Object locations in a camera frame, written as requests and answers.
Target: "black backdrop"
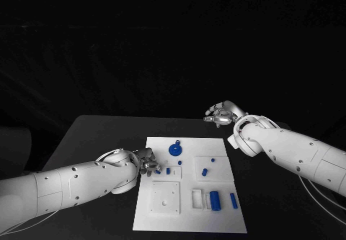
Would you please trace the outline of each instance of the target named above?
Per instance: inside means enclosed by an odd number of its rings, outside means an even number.
[[[346,149],[344,9],[337,1],[7,3],[0,124],[31,131],[25,169],[40,170],[79,115],[200,119],[224,100]]]

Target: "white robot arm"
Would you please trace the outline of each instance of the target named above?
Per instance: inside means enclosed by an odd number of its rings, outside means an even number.
[[[204,115],[216,127],[234,122],[227,141],[250,157],[265,152],[270,161],[346,197],[346,151],[279,126],[265,117],[249,115],[230,102],[213,105]]]
[[[0,180],[0,236],[14,225],[102,197],[120,194],[139,174],[159,170],[151,148],[120,149],[95,161]]]

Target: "table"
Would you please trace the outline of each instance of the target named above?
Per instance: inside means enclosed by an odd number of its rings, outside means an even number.
[[[93,161],[105,152],[145,147],[146,137],[221,138],[230,161],[237,198],[247,234],[132,231],[138,187],[76,207],[61,209],[5,240],[115,240],[115,239],[344,239],[346,226],[312,201],[299,179],[260,153],[246,156],[226,141],[233,125],[216,128],[201,119],[82,115],[76,118],[43,171]],[[343,212],[325,205],[346,219]],[[27,221],[21,229],[47,214]]]

